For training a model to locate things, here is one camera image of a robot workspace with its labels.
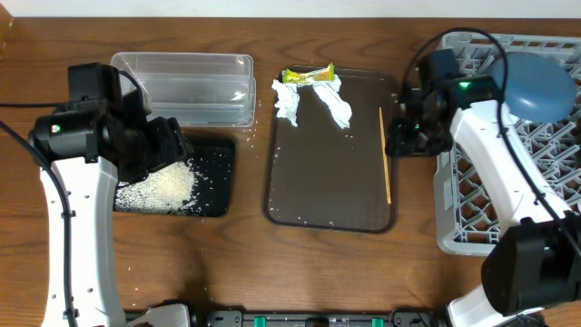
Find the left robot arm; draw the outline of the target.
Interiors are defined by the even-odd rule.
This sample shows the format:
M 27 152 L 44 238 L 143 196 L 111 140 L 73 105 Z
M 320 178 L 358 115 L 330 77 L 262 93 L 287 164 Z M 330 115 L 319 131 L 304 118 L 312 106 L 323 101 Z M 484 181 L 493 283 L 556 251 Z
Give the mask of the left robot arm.
M 117 184 L 141 182 L 192 152 L 176 119 L 147 118 L 141 86 L 123 94 L 127 76 L 107 64 L 69 67 L 69 102 L 29 133 L 48 210 L 44 326 L 127 325 L 113 248 Z

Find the dark blue plate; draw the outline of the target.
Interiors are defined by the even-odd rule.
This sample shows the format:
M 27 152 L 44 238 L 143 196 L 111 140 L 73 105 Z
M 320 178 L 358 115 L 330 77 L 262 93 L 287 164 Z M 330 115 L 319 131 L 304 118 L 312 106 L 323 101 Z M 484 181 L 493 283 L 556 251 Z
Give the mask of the dark blue plate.
M 571 114 L 576 83 L 563 67 L 527 53 L 507 53 L 507 62 L 505 103 L 512 115 L 534 123 L 553 123 Z

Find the yellow green snack wrapper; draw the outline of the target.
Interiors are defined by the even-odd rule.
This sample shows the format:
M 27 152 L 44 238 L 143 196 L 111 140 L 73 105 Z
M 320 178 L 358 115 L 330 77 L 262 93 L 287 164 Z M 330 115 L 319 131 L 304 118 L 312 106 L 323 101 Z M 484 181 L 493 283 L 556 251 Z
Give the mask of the yellow green snack wrapper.
M 333 82 L 335 78 L 334 64 L 330 63 L 327 67 L 310 71 L 307 73 L 298 73 L 286 69 L 282 75 L 284 84 L 311 85 L 318 82 Z

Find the white napkin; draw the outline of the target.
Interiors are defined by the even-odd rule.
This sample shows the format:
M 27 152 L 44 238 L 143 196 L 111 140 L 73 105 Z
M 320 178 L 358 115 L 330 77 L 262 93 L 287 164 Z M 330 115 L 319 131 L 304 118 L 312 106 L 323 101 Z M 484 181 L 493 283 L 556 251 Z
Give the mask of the white napkin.
M 300 102 L 298 86 L 274 80 L 271 88 L 278 96 L 278 100 L 274 105 L 277 109 L 276 117 L 287 119 L 292 126 L 297 127 L 297 112 Z
M 315 94 L 328 106 L 337 126 L 340 129 L 349 129 L 352 109 L 350 104 L 340 97 L 340 87 L 341 80 L 337 75 L 332 81 L 317 82 L 312 86 Z

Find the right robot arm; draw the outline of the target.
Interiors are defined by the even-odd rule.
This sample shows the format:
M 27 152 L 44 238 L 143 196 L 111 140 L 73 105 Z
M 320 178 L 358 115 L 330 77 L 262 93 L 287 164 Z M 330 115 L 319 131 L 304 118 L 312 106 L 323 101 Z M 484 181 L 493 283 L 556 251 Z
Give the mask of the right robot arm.
M 452 301 L 450 326 L 500 326 L 580 297 L 580 217 L 543 177 L 514 119 L 553 123 L 573 107 L 574 82 L 554 61 L 507 53 L 467 75 L 449 49 L 415 62 L 420 87 L 404 88 L 405 112 L 389 126 L 391 157 L 432 156 L 460 146 L 496 212 L 501 236 L 481 283 Z

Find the wooden chopstick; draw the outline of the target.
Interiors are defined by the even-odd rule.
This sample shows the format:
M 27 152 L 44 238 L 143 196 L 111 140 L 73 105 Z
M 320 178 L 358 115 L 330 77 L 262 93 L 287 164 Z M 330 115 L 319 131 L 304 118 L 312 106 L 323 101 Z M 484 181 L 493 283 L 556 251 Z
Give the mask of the wooden chopstick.
M 389 180 L 389 161 L 388 161 L 388 156 L 386 155 L 386 145 L 387 144 L 386 144 L 384 121 L 383 121 L 383 111 L 382 111 L 381 107 L 379 107 L 379 132 L 380 132 L 380 140 L 381 140 L 381 154 L 382 154 L 382 160 L 383 160 L 386 199 L 387 199 L 387 204 L 392 204 L 391 191 L 390 191 L 390 180 Z

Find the white rice pile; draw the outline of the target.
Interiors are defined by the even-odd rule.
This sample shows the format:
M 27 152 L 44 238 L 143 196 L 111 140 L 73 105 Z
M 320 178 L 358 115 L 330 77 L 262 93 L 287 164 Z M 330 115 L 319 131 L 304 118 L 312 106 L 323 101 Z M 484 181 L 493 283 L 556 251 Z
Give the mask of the white rice pile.
M 173 163 L 139 183 L 119 183 L 114 197 L 118 212 L 186 214 L 198 203 L 194 160 Z

